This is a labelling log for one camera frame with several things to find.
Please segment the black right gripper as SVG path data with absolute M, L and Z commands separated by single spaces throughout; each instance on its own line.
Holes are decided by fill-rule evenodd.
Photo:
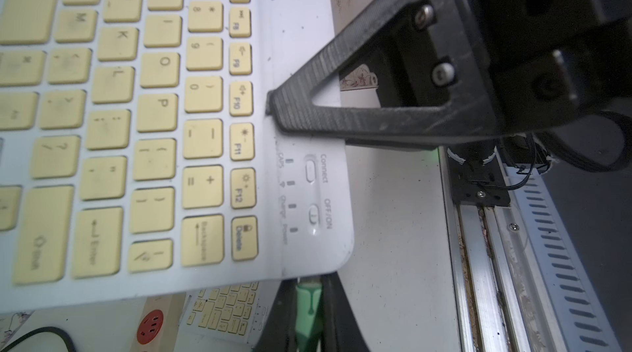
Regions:
M 458 0 L 497 136 L 546 130 L 631 95 L 631 0 Z

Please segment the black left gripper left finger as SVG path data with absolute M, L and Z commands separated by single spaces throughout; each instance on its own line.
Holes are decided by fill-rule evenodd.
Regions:
M 296 352 L 297 279 L 281 282 L 255 352 Z

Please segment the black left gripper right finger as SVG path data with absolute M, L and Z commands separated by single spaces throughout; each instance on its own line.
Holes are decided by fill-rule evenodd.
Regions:
M 321 350 L 369 352 L 337 272 L 322 275 Z

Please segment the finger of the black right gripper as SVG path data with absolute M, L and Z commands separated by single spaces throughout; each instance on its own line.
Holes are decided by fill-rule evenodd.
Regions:
M 437 147 L 499 134 L 478 0 L 373 0 L 283 84 L 266 113 L 292 136 L 353 146 Z M 327 84 L 366 66 L 378 108 L 317 105 Z

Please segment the white keyboard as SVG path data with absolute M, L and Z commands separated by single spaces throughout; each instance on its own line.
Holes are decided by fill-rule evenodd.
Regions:
M 204 345 L 210 350 L 251 350 L 258 343 L 280 281 L 189 291 L 179 324 L 177 345 Z
M 330 0 L 1 0 L 2 312 L 340 269 L 344 143 L 266 112 L 332 36 Z

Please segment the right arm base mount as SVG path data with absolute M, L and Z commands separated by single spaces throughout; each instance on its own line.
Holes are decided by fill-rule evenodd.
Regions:
M 510 206 L 510 194 L 503 190 L 505 179 L 495 149 L 494 141 L 477 141 L 447 148 L 454 204 Z

